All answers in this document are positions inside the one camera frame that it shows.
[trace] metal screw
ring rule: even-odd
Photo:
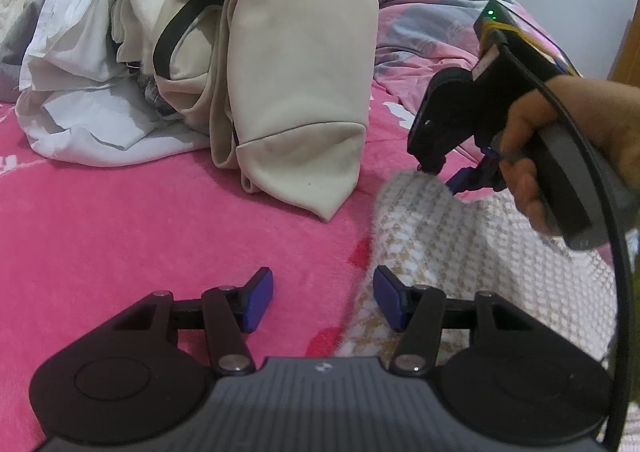
[[[218,365],[225,371],[244,371],[251,365],[251,360],[244,355],[225,355],[220,358]]]
[[[418,355],[400,355],[394,363],[398,369],[406,372],[418,372],[427,364],[425,359]]]

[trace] pink bedspread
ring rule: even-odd
[[[38,365],[156,289],[198,298],[269,266],[273,301],[248,339],[257,362],[331,355],[368,264],[376,193],[415,166],[411,118],[384,102],[397,100],[375,84],[358,187],[327,224],[247,195],[207,151],[119,169],[45,160],[0,106],[0,448],[29,452],[44,438],[28,400]],[[468,163],[452,153],[442,177]],[[180,345],[204,354],[201,340]]]

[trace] wooden door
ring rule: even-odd
[[[618,62],[611,80],[640,87],[640,0],[629,26]]]

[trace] yellow wire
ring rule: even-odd
[[[537,50],[541,51],[542,53],[544,53],[545,55],[550,57],[552,60],[555,60],[556,62],[558,62],[558,56],[555,55],[554,53],[552,53],[551,51],[549,51],[548,48],[546,48],[544,45],[540,44],[540,42],[537,41],[535,38],[533,38],[530,34],[525,33],[521,29],[516,28],[515,26],[512,26],[511,24],[505,24],[503,22],[496,22],[494,20],[487,20],[487,19],[484,20],[484,24],[482,25],[482,35],[480,37],[480,45],[481,46],[484,44],[484,41],[486,40],[487,35],[489,34],[489,32],[492,29],[501,29],[501,30],[504,30],[504,31],[512,31],[512,32],[516,33],[523,40],[525,40],[526,42],[531,44],[534,48],[536,48]],[[574,68],[574,65],[571,64],[571,61],[567,60],[567,61],[560,61],[560,62],[562,63],[562,65],[567,67],[567,69],[569,70],[569,72],[573,76],[579,76],[578,72]]]

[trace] human hand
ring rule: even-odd
[[[547,85],[626,186],[640,193],[640,89],[570,76],[555,77]],[[509,110],[500,152],[516,152],[535,130],[556,118],[553,107],[539,91],[522,96]],[[534,163],[527,158],[516,163],[502,160],[500,170],[516,207],[528,217],[532,228],[542,234],[557,235],[545,221]]]

